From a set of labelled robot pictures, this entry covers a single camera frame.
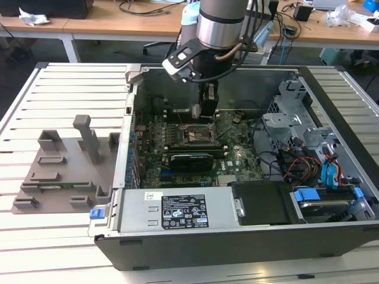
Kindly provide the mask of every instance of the barcode sticker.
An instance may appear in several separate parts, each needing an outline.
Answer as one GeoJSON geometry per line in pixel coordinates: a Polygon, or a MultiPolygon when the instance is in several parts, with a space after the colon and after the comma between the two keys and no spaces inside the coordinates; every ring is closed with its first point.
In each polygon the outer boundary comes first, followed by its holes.
{"type": "Polygon", "coordinates": [[[145,192],[144,193],[144,199],[146,201],[152,201],[152,200],[161,200],[163,196],[163,192],[145,192]]]}

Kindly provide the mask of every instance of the computer case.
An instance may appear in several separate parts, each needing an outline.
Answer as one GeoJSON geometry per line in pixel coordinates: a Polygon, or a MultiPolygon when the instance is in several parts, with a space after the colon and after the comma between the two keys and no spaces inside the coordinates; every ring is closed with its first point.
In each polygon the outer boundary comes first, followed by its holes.
{"type": "Polygon", "coordinates": [[[85,19],[94,0],[0,0],[0,14],[4,17],[18,16],[18,8],[31,14],[48,17],[85,19]]]}

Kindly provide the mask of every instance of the white paper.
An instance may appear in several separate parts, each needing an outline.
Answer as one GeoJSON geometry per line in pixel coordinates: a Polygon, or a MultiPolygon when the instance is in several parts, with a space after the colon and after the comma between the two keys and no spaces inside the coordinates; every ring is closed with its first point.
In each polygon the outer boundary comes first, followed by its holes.
{"type": "Polygon", "coordinates": [[[360,25],[363,21],[367,20],[369,16],[362,15],[359,13],[355,13],[353,16],[351,16],[348,21],[352,22],[353,24],[360,25]]]}
{"type": "Polygon", "coordinates": [[[32,27],[35,26],[35,25],[38,25],[38,24],[46,24],[48,22],[50,22],[46,15],[33,15],[33,14],[29,14],[29,13],[26,13],[24,12],[23,10],[21,10],[21,8],[19,8],[20,10],[20,16],[18,16],[24,23],[26,23],[27,25],[31,25],[32,27]]]}
{"type": "Polygon", "coordinates": [[[145,192],[144,199],[145,201],[156,201],[161,200],[163,196],[163,192],[145,192]]]}

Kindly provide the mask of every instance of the power supply label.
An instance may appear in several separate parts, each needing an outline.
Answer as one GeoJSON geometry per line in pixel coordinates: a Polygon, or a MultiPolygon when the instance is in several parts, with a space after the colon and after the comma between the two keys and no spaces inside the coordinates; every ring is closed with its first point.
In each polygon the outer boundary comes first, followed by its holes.
{"type": "Polygon", "coordinates": [[[162,228],[208,228],[205,195],[176,195],[162,197],[162,228]]]}

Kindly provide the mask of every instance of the blue cable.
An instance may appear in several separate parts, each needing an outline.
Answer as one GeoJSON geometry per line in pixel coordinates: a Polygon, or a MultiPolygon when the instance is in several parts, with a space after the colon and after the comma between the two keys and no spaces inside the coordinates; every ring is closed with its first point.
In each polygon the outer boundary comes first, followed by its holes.
{"type": "Polygon", "coordinates": [[[283,44],[282,56],[280,57],[279,65],[282,65],[282,61],[283,61],[283,55],[284,55],[284,50],[285,50],[285,40],[287,39],[286,35],[287,33],[285,32],[285,29],[284,29],[284,44],[283,44]]]}

